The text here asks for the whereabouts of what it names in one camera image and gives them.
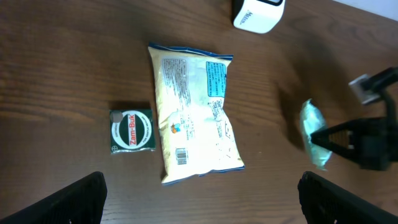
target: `snack package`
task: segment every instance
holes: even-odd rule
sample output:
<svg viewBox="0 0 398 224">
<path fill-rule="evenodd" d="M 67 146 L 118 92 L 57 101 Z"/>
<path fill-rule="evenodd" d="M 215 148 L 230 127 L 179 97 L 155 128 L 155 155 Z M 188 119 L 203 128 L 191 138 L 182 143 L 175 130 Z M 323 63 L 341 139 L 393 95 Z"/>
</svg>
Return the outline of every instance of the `snack package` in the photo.
<svg viewBox="0 0 398 224">
<path fill-rule="evenodd" d="M 311 134 L 326 128 L 326 121 L 321 112 L 311 104 L 311 99 L 307 100 L 300 112 L 300 129 L 303 135 L 305 151 L 310 156 L 312 163 L 321 170 L 325 170 L 325 164 L 331 156 L 331 151 L 312 144 Z"/>
<path fill-rule="evenodd" d="M 111 153 L 155 150 L 152 110 L 110 110 Z"/>
<path fill-rule="evenodd" d="M 155 44 L 148 49 L 167 173 L 162 183 L 243 169 L 223 110 L 226 71 L 233 56 Z"/>
</svg>

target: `brown wooden surface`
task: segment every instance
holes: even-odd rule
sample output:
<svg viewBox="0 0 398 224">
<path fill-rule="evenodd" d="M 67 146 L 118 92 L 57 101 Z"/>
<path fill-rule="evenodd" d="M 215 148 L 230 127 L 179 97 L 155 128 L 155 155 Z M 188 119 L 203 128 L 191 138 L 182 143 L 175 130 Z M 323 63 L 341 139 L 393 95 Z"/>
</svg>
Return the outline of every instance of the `brown wooden surface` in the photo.
<svg viewBox="0 0 398 224">
<path fill-rule="evenodd" d="M 108 109 L 155 108 L 150 41 L 234 54 L 224 108 L 245 170 L 163 187 L 158 136 L 156 152 L 109 154 Z M 327 0 L 287 1 L 265 35 L 235 29 L 229 0 L 2 0 L 0 218 L 96 170 L 103 223 L 305 223 L 306 170 L 398 215 L 398 166 L 359 170 L 333 155 L 315 170 L 297 129 L 308 98 L 330 125 L 382 114 L 347 83 L 393 65 L 398 22 Z"/>
</svg>

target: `crumpled wrapper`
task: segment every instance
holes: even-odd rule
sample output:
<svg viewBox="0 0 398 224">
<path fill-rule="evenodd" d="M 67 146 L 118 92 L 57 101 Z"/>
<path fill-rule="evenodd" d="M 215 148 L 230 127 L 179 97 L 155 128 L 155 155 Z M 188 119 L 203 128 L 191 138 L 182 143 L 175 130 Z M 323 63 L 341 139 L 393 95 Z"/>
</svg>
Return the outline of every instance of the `crumpled wrapper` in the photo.
<svg viewBox="0 0 398 224">
<path fill-rule="evenodd" d="M 300 129 L 303 136 L 305 151 L 310 156 L 312 163 L 321 170 L 326 170 L 325 164 L 331 156 L 331 151 L 313 144 L 311 142 L 311 134 L 326 128 L 326 121 L 321 112 L 311 104 L 311 99 L 307 100 L 303 104 L 300 112 Z"/>
</svg>

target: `small box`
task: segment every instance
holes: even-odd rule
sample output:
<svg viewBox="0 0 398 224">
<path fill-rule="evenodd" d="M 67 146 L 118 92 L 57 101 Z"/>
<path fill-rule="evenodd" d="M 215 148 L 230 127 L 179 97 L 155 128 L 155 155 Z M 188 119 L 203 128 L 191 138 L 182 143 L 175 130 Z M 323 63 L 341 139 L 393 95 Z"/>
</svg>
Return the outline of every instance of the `small box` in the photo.
<svg viewBox="0 0 398 224">
<path fill-rule="evenodd" d="M 110 110 L 111 153 L 154 151 L 152 110 Z"/>
</svg>

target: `black object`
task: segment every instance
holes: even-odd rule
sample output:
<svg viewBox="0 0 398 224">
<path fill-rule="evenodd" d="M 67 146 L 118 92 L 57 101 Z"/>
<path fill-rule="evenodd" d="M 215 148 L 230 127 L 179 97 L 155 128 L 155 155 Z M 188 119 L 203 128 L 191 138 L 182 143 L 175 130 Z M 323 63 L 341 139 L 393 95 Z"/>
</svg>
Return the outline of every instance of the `black object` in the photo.
<svg viewBox="0 0 398 224">
<path fill-rule="evenodd" d="M 104 175 L 94 172 L 0 224 L 100 224 L 107 192 Z"/>
<path fill-rule="evenodd" d="M 359 164 L 362 169 L 386 170 L 391 162 L 398 161 L 396 106 L 386 91 L 395 82 L 398 68 L 388 68 L 361 83 L 364 92 L 378 94 L 379 100 L 384 101 L 386 117 L 356 119 L 314 132 L 312 143 Z"/>
<path fill-rule="evenodd" d="M 314 174 L 305 172 L 298 194 L 308 224 L 398 223 L 398 217 Z"/>
</svg>

